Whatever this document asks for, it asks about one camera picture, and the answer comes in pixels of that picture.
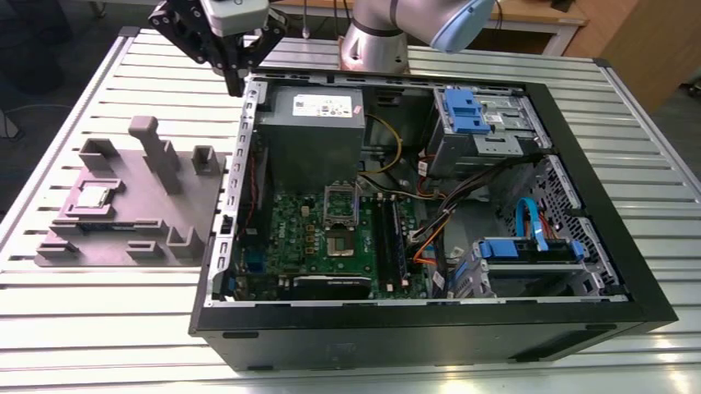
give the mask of sticker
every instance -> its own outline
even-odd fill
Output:
[[[442,275],[438,273],[438,271],[434,272],[434,283],[440,288],[446,286],[446,280],[442,278]]]
[[[503,119],[498,115],[484,114],[484,120],[486,121],[492,121],[495,123],[503,123]]]
[[[426,176],[428,173],[428,164],[426,162],[418,162],[418,175]]]
[[[349,96],[321,96],[317,94],[297,94],[293,117],[352,117]]]

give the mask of power supply label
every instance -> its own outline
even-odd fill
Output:
[[[292,108],[295,117],[352,117],[349,96],[297,94]]]

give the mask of yellow wire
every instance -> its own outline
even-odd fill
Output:
[[[402,139],[399,138],[399,133],[396,132],[396,130],[394,129],[394,127],[391,127],[391,125],[383,120],[380,119],[376,115],[372,115],[371,113],[365,113],[364,114],[365,117],[371,117],[372,119],[375,119],[379,123],[382,123],[382,125],[387,128],[387,130],[390,130],[392,132],[392,135],[394,135],[394,139],[396,140],[396,155],[394,156],[394,160],[391,163],[388,163],[383,168],[380,168],[379,170],[372,170],[372,171],[361,171],[360,174],[363,175],[370,175],[370,174],[379,174],[380,172],[384,172],[386,170],[388,170],[394,164],[396,164],[396,162],[399,161],[400,157],[402,157]]]

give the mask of small chip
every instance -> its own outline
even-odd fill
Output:
[[[77,196],[76,208],[101,208],[109,195],[109,189],[102,186],[85,186]]]

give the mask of blue latch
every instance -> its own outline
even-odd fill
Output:
[[[571,251],[574,252],[576,261],[582,261],[584,257],[582,242],[579,242],[578,240],[572,240],[570,242],[570,247],[571,247]]]
[[[482,258],[490,257],[518,257],[515,242],[511,240],[487,240],[479,242],[479,253]]]
[[[482,119],[482,104],[470,90],[446,89],[446,109],[458,134],[488,134],[491,126]]]

